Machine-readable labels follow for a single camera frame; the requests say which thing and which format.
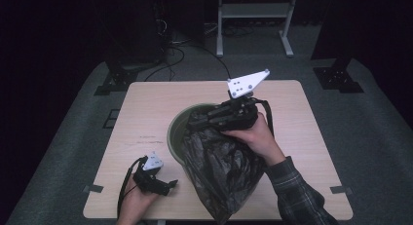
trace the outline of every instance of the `cable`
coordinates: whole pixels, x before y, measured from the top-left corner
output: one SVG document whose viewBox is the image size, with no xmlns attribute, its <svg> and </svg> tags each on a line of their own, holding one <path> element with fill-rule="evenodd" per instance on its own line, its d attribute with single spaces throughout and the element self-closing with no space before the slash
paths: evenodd
<svg viewBox="0 0 413 225">
<path fill-rule="evenodd" d="M 204 32 L 204 35 L 208 35 L 209 33 L 215 31 L 216 29 L 218 29 L 218 24 L 217 24 L 217 23 L 214 23 L 214 24 L 212 24 L 212 28 L 211 28 L 211 29 L 207 29 L 207 30 Z"/>
<path fill-rule="evenodd" d="M 186 40 L 183 40 L 183 41 L 180 41 L 180 42 L 170 42 L 170 43 L 173 44 L 173 45 L 178 45 L 179 46 L 179 45 L 188 43 L 190 41 L 192 41 L 192 39 L 186 39 Z"/>
<path fill-rule="evenodd" d="M 252 34 L 254 33 L 254 28 L 252 26 L 249 27 L 250 31 L 241 28 L 241 27 L 234 27 L 234 26 L 228 26 L 226 28 L 224 28 L 224 32 L 222 33 L 223 36 L 225 37 L 232 37 L 232 38 L 241 38 L 244 37 L 246 35 Z"/>
<path fill-rule="evenodd" d="M 118 218 L 119 218 L 119 215 L 121 213 L 122 202 L 124 201 L 124 197 L 126 196 L 124 194 L 124 192 L 125 192 L 125 189 L 127 188 L 128 181 L 131 177 L 131 172 L 133 171 L 133 167 L 141 160 L 143 160 L 143 158 L 139 158 L 136 161 L 134 161 L 133 164 L 131 165 L 131 167 L 128 168 L 127 175 L 125 175 L 125 179 L 124 179 L 124 182 L 122 184 L 121 192 L 119 193 L 119 199 L 118 199 L 118 207 L 117 207 L 117 217 Z"/>
<path fill-rule="evenodd" d="M 165 32 L 167 32 L 168 29 L 168 24 L 166 21 L 164 21 L 163 19 L 156 19 L 157 22 L 162 22 L 164 24 L 164 30 L 162 30 L 162 32 L 158 32 L 159 35 L 164 36 Z"/>
<path fill-rule="evenodd" d="M 182 50 L 177 49 L 177 48 L 175 48 L 175 47 L 170 47 L 170 48 L 181 52 L 181 53 L 182 53 L 182 57 L 181 57 L 177 62 L 175 62 L 175 63 L 173 63 L 173 64 L 169 64 L 169 63 L 165 62 L 165 63 L 167 64 L 167 66 L 158 68 L 157 70 L 153 71 L 151 74 L 149 74 L 149 76 L 147 76 L 147 77 L 145 78 L 145 80 L 143 80 L 144 82 L 147 82 L 148 79 L 149 79 L 151 76 L 153 76 L 155 73 L 157 73 L 157 72 L 159 72 L 159 71 L 161 71 L 161 70 L 163 70 L 163 69 L 165 69 L 165 68 L 169 68 L 169 70 L 170 70 L 169 80 L 171 80 L 171 79 L 173 78 L 173 76 L 174 76 L 175 73 L 173 72 L 173 70 L 172 70 L 171 68 L 172 68 L 173 66 L 177 65 L 179 62 L 181 62 L 181 61 L 185 58 L 185 53 L 184 53 Z"/>
<path fill-rule="evenodd" d="M 216 55 L 215 55 L 214 53 L 212 53 L 210 50 L 206 49 L 205 47 L 197 46 L 197 45 L 188 45 L 188 46 L 181 46 L 181 47 L 196 47 L 196 48 L 201 48 L 201 49 L 203 49 L 204 51 L 210 53 L 213 57 L 216 58 L 216 60 L 218 60 L 218 61 L 224 66 L 224 68 L 225 68 L 225 70 L 227 71 L 227 74 L 228 74 L 228 79 L 231 79 L 231 74 L 230 74 L 230 71 L 228 70 L 227 65 L 221 60 L 221 58 L 219 58 L 218 56 L 216 56 Z"/>
<path fill-rule="evenodd" d="M 133 68 L 126 68 L 126 67 L 128 67 L 128 64 L 125 63 L 125 62 L 120 61 L 120 64 L 121 64 L 122 68 L 126 72 L 130 72 L 130 73 L 139 73 L 141 71 L 154 68 L 154 67 L 158 66 L 161 63 L 162 62 L 159 60 L 159 61 L 155 61 L 155 62 L 141 63 L 142 64 L 141 66 L 136 66 L 136 67 L 133 67 Z"/>
<path fill-rule="evenodd" d="M 127 194 L 128 193 L 130 193 L 134 188 L 136 188 L 137 187 L 137 185 L 134 185 L 125 195 L 124 195 L 124 197 L 126 197 L 127 196 Z"/>
</svg>

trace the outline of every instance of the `plaid sleeve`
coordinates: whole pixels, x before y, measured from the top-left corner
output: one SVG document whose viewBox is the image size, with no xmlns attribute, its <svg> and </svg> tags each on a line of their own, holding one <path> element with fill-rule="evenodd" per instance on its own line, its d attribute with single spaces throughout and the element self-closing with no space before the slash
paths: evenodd
<svg viewBox="0 0 413 225">
<path fill-rule="evenodd" d="M 279 210 L 286 224 L 338 224 L 324 209 L 324 197 L 301 176 L 286 157 L 265 170 L 279 198 Z"/>
</svg>

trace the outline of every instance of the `hand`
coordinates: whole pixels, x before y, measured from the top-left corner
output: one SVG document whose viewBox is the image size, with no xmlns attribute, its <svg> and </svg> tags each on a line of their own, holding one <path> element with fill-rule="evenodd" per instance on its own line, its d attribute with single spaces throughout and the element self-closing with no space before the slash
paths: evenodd
<svg viewBox="0 0 413 225">
<path fill-rule="evenodd" d="M 135 225 L 145 214 L 148 207 L 158 198 L 155 193 L 143 193 L 131 178 L 125 189 L 127 195 L 122 201 L 121 212 L 119 215 L 118 225 Z"/>
<path fill-rule="evenodd" d="M 258 119 L 248 130 L 223 131 L 222 133 L 236 137 L 246 143 L 258 156 L 264 158 L 268 166 L 278 164 L 285 160 L 285 155 L 280 149 L 268 128 L 265 117 L 258 112 Z"/>
</svg>

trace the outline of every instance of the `dark green bowl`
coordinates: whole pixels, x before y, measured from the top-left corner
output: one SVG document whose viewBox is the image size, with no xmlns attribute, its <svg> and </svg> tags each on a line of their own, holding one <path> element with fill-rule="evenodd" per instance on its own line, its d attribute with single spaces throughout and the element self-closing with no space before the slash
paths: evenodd
<svg viewBox="0 0 413 225">
<path fill-rule="evenodd" d="M 190 106 L 185 110 L 181 111 L 179 114 L 177 114 L 170 123 L 167 136 L 168 148 L 173 157 L 183 167 L 185 166 L 182 154 L 183 134 L 186 130 L 186 124 L 188 123 L 189 115 L 194 110 L 200 110 L 201 112 L 203 112 L 206 110 L 210 110 L 211 107 L 215 105 L 216 104 L 212 103 L 202 103 Z"/>
</svg>

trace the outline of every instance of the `wooden table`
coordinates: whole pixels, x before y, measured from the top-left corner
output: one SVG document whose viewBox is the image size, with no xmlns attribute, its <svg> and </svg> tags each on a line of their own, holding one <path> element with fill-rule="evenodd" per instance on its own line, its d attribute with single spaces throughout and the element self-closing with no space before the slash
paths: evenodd
<svg viewBox="0 0 413 225">
<path fill-rule="evenodd" d="M 136 159 L 155 151 L 164 161 L 157 178 L 165 182 L 179 181 L 167 197 L 160 197 L 149 208 L 144 218 L 212 219 L 182 166 L 171 155 L 167 132 L 180 111 L 198 103 L 228 100 L 227 90 L 227 83 L 219 81 L 131 84 L 94 180 L 94 185 L 103 186 L 103 190 L 90 193 L 84 215 L 116 218 L 118 196 L 127 169 Z M 352 218 L 347 196 L 332 194 L 330 190 L 341 186 L 341 182 L 301 84 L 263 81 L 254 96 L 269 101 L 278 144 L 285 155 L 292 157 L 304 179 L 325 197 L 325 209 L 336 219 Z M 265 114 L 262 106 L 257 106 Z M 231 219 L 281 219 L 277 196 L 266 174 L 244 207 Z"/>
</svg>

